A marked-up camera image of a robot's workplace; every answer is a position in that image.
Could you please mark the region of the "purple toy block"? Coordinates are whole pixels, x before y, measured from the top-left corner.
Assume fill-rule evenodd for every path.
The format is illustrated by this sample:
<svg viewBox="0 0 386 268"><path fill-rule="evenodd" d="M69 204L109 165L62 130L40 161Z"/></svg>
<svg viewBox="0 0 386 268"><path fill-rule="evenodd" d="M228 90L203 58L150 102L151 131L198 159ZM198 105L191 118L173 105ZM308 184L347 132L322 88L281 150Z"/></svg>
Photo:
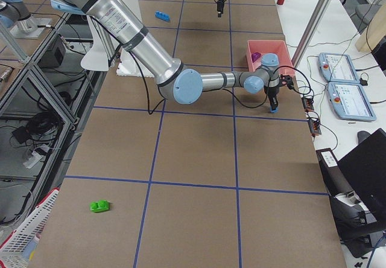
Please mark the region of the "purple toy block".
<svg viewBox="0 0 386 268"><path fill-rule="evenodd" d="M259 63L261 61L262 54L255 52L251 54L251 59L253 63Z"/></svg>

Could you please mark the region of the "long blue toy block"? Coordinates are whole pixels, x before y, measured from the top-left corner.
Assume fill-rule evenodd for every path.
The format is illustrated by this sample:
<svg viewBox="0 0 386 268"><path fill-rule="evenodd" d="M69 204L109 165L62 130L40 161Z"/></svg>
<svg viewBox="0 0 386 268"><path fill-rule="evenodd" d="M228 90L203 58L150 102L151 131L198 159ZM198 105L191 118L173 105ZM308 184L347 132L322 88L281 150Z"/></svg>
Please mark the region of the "long blue toy block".
<svg viewBox="0 0 386 268"><path fill-rule="evenodd" d="M161 11L156 11L154 13L154 16L162 21L166 21L166 22L170 21L170 16L167 13L164 13Z"/></svg>

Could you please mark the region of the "green toy block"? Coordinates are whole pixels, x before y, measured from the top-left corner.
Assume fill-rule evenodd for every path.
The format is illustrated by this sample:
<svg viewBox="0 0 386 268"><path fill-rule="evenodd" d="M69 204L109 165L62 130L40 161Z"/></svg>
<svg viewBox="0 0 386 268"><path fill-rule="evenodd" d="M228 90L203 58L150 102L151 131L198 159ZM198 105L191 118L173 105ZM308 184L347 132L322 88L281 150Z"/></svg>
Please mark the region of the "green toy block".
<svg viewBox="0 0 386 268"><path fill-rule="evenodd" d="M110 203L107 200L98 200L91 202L89 208L94 213L104 212L110 209Z"/></svg>

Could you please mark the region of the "small blue toy block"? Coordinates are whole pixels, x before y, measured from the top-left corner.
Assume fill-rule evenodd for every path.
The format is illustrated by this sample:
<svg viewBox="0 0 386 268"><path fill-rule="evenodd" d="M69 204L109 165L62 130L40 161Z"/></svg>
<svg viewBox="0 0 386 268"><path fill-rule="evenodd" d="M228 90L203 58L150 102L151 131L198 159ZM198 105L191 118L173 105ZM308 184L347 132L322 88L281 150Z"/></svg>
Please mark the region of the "small blue toy block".
<svg viewBox="0 0 386 268"><path fill-rule="evenodd" d="M279 108L278 108L278 107L277 107L277 108L275 108L275 109L272 109L272 108L270 108L270 113L276 113L278 110L279 110Z"/></svg>

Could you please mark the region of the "pink plastic box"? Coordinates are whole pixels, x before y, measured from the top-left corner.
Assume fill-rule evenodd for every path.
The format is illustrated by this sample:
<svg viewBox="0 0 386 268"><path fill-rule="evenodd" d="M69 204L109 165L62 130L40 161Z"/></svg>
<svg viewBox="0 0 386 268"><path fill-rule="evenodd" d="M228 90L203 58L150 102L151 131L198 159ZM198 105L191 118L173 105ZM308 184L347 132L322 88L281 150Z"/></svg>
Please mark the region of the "pink plastic box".
<svg viewBox="0 0 386 268"><path fill-rule="evenodd" d="M252 62L251 54L255 52L262 54L259 63ZM274 68L279 67L280 75L295 76L295 70L291 69L293 64L284 40L248 40L246 59L250 72L254 72L263 64Z"/></svg>

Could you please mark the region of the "upper teach pendant tablet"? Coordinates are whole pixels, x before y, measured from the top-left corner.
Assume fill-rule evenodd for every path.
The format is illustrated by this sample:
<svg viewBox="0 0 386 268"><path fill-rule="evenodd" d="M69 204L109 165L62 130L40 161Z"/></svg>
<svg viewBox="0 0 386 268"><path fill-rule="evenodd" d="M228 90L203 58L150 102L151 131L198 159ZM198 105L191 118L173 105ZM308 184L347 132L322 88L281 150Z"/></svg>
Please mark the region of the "upper teach pendant tablet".
<svg viewBox="0 0 386 268"><path fill-rule="evenodd" d="M321 75L327 82L359 82L352 59L347 54L320 53L318 64Z"/></svg>

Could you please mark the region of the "teach pendant tablet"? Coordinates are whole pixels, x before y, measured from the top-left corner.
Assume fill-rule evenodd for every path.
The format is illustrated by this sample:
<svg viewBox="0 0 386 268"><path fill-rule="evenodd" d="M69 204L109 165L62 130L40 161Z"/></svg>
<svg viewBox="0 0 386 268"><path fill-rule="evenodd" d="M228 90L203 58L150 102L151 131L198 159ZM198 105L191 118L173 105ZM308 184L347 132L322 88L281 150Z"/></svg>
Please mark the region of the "teach pendant tablet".
<svg viewBox="0 0 386 268"><path fill-rule="evenodd" d="M359 82L352 59L347 54L320 53L318 64L321 75L327 82Z"/></svg>
<svg viewBox="0 0 386 268"><path fill-rule="evenodd" d="M360 84L331 81L327 84L331 106L341 120L373 122L375 112Z"/></svg>

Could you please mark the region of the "lower teach pendant tablet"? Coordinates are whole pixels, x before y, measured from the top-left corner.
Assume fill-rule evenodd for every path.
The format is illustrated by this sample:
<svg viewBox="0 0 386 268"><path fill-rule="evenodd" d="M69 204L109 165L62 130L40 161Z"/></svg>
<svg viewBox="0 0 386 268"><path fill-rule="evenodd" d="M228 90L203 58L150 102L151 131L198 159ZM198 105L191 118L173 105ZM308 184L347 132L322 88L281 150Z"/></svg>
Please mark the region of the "lower teach pendant tablet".
<svg viewBox="0 0 386 268"><path fill-rule="evenodd" d="M331 81L327 84L331 106L341 120L373 122L375 112L360 84Z"/></svg>

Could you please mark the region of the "white chair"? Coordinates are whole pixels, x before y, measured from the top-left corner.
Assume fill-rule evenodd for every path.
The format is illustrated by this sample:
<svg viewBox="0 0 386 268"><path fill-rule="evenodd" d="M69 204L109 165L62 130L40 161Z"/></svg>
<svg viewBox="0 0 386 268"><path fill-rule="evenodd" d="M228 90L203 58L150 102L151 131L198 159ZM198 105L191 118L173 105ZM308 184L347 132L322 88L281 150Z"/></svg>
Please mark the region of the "white chair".
<svg viewBox="0 0 386 268"><path fill-rule="evenodd" d="M90 71L108 71L115 65L120 52L118 42L110 35L93 16L87 16L87 22L93 38L90 50L81 60L81 67Z"/></svg>

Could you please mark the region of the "white plastic basket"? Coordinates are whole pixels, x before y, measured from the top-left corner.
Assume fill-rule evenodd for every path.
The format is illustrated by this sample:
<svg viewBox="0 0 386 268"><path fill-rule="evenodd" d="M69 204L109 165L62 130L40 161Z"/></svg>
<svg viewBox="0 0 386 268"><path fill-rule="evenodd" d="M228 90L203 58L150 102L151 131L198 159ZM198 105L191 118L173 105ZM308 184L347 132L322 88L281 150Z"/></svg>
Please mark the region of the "white plastic basket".
<svg viewBox="0 0 386 268"><path fill-rule="evenodd" d="M28 267L58 194L59 188L52 189L1 244L1 267Z"/></svg>

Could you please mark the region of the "aluminium frame post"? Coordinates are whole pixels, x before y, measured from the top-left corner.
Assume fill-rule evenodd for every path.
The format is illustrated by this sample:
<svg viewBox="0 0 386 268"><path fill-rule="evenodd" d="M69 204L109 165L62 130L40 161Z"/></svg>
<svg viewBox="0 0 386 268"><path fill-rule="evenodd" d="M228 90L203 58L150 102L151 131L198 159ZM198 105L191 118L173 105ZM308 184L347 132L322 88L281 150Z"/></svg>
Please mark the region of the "aluminium frame post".
<svg viewBox="0 0 386 268"><path fill-rule="evenodd" d="M318 0L317 5L314 8L311 18L291 59L293 67L298 67L302 57L305 55L306 49L308 48L317 30L317 27L330 4L330 1L331 0Z"/></svg>

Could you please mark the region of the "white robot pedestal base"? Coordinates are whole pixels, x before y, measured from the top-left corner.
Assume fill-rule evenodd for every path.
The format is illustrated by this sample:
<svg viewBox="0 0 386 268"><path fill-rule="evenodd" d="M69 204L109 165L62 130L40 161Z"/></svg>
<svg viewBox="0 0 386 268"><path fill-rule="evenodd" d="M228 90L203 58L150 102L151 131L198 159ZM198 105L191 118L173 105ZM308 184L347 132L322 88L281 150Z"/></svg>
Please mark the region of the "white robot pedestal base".
<svg viewBox="0 0 386 268"><path fill-rule="evenodd" d="M118 76L140 77L141 71L145 77L153 78L154 75L137 59L139 66L126 50L121 51L120 63L117 68Z"/></svg>

